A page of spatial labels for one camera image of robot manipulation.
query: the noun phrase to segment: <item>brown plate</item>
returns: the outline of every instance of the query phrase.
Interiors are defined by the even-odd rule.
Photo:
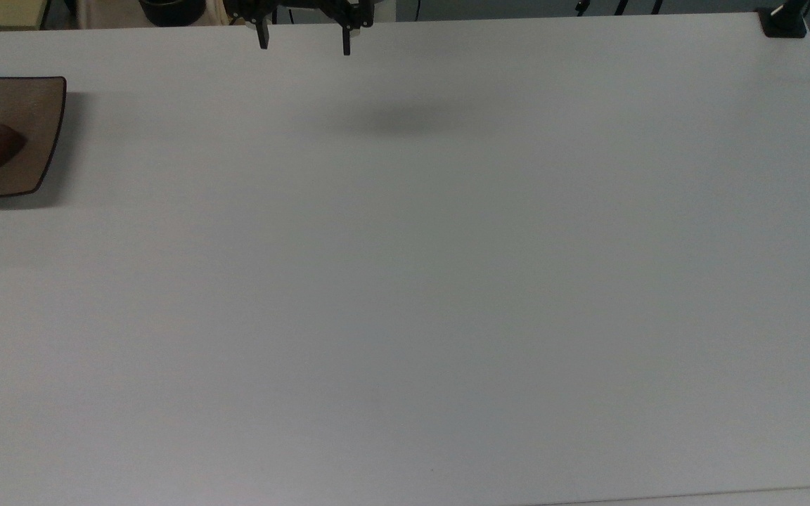
[[[55,152],[67,89],[64,77],[0,77],[0,124],[27,138],[0,167],[0,197],[39,189]]]

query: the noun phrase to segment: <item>white table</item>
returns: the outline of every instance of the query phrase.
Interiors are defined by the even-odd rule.
[[[0,505],[810,486],[810,37],[289,28],[0,33]]]

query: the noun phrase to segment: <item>black bracket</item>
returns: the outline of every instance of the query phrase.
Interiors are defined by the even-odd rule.
[[[373,0],[228,0],[225,7],[231,18],[242,18],[258,32],[258,45],[267,49],[269,34],[264,19],[278,7],[315,9],[337,22],[343,28],[343,54],[351,54],[351,34],[354,30],[373,26]]]
[[[776,9],[755,9],[764,34],[772,39],[801,39],[808,32],[804,26],[802,9],[807,0],[789,0]]]

